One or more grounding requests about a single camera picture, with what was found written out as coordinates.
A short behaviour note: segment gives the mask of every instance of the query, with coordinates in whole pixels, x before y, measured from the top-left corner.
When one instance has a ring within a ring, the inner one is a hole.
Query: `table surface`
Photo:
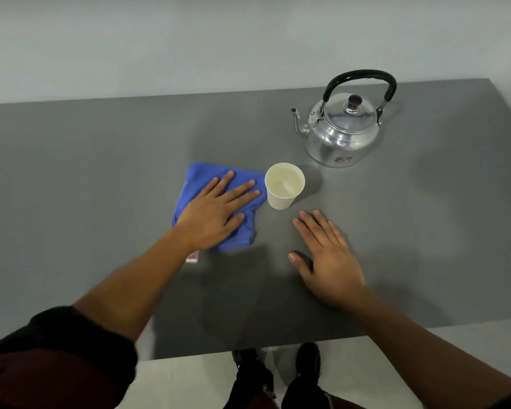
[[[383,85],[350,87],[380,103]],[[196,161],[265,172],[298,165],[306,188],[256,213],[245,251],[204,253],[154,316],[155,358],[359,335],[287,261],[308,252],[292,219],[321,209],[367,282],[426,327],[511,318],[511,111],[486,79],[401,83],[375,151],[324,167],[296,136],[323,89],[0,105],[0,337],[69,304],[169,227]]]

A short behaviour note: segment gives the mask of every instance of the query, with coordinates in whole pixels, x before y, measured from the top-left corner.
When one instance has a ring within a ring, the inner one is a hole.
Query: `kettle lid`
[[[373,105],[352,93],[335,93],[324,107],[325,119],[340,131],[362,133],[377,121]]]

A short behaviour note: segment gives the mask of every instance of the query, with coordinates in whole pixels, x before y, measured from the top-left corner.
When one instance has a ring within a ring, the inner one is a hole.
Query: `hand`
[[[326,221],[320,211],[314,211],[316,221],[305,211],[299,214],[301,219],[294,219],[293,224],[312,253],[314,272],[296,253],[288,254],[288,259],[320,300],[332,306],[346,307],[365,284],[356,256],[348,248],[339,228]]]
[[[191,252],[207,250],[225,240],[244,221],[244,214],[230,218],[232,213],[259,196],[260,191],[245,193],[256,184],[253,179],[222,195],[233,176],[235,173],[229,171],[221,180],[212,179],[178,218],[174,228],[181,231]]]

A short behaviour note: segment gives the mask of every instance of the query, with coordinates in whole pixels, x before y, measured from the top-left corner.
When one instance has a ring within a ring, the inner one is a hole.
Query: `forearm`
[[[74,307],[105,329],[136,341],[167,282],[189,254],[191,248],[173,228],[148,251],[76,301]]]
[[[511,378],[420,327],[362,289],[345,308],[429,409],[483,409],[511,394]]]

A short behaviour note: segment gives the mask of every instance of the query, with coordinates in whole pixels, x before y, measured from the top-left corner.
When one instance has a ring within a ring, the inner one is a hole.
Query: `paper cup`
[[[273,165],[265,174],[267,201],[274,209],[286,209],[305,187],[305,175],[295,165]]]

